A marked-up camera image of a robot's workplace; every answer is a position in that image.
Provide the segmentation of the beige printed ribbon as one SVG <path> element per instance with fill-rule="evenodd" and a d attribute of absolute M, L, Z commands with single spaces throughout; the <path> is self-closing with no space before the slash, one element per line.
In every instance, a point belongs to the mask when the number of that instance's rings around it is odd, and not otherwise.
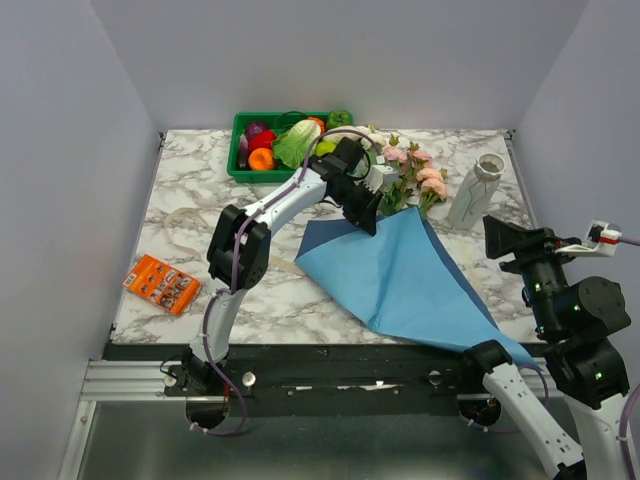
<path fill-rule="evenodd" d="M 484 238 L 481 234 L 451 229 L 444 220 L 428 218 L 428 222 L 448 254 L 464 273 L 484 257 Z M 179 208 L 167 214 L 162 225 L 166 240 L 173 250 L 172 256 L 177 256 L 180 252 L 200 261 L 205 259 L 206 241 L 211 239 L 214 227 L 197 209 Z M 466 276 L 474 282 L 470 274 L 466 273 Z"/>

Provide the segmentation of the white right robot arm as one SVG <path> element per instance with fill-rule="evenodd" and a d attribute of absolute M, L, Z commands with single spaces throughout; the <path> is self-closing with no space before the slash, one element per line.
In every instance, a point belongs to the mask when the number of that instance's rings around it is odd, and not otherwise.
<path fill-rule="evenodd" d="M 546 367 L 577 428 L 573 440 L 523 380 L 496 340 L 464 353 L 460 379 L 486 389 L 524 434 L 551 479 L 636 479 L 639 460 L 630 429 L 638 389 L 609 338 L 631 324 L 618 283 L 601 276 L 568 283 L 563 266 L 578 257 L 611 257 L 624 242 L 620 229 L 595 221 L 585 239 L 561 238 L 550 228 L 525 229 L 491 215 L 483 219 L 490 259 L 511 254 L 502 271 L 524 282 L 537 336 L 546 342 Z"/>

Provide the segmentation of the blue wrapping paper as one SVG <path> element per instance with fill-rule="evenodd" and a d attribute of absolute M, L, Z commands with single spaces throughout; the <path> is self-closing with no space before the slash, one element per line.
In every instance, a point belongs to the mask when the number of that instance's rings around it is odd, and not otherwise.
<path fill-rule="evenodd" d="M 462 353 L 498 341 L 519 365 L 534 360 L 487 306 L 414 209 L 379 218 L 373 236 L 346 220 L 307 224 L 296 265 L 380 335 Z"/>

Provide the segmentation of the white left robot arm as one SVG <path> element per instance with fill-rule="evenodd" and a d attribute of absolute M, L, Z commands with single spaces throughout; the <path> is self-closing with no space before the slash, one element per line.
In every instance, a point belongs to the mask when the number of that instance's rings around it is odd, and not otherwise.
<path fill-rule="evenodd" d="M 197 393 L 209 395 L 220 383 L 231 384 L 219 363 L 228 354 L 240 305 L 266 273 L 272 238 L 282 227 L 306 208 L 331 199 L 351 225 L 371 236 L 376 234 L 382 191 L 373 179 L 374 168 L 384 163 L 382 148 L 361 132 L 345 132 L 365 139 L 376 152 L 376 157 L 367 161 L 363 177 L 354 174 L 360 161 L 368 157 L 360 140 L 343 138 L 334 151 L 323 156 L 313 153 L 319 142 L 314 140 L 301 167 L 279 188 L 247 207 L 229 205 L 222 210 L 206 255 L 212 296 L 198 337 L 181 359 L 187 382 Z"/>

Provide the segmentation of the pink artificial flower bouquet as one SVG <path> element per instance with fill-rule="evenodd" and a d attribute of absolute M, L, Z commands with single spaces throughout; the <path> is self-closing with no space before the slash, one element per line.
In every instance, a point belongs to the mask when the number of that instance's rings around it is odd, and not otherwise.
<path fill-rule="evenodd" d="M 425 219 L 433 206 L 447 200 L 448 171 L 438 169 L 432 155 L 418 143 L 391 134 L 382 151 L 385 164 L 399 176 L 383 189 L 378 207 L 380 215 L 391 216 L 416 207 L 421 218 Z"/>

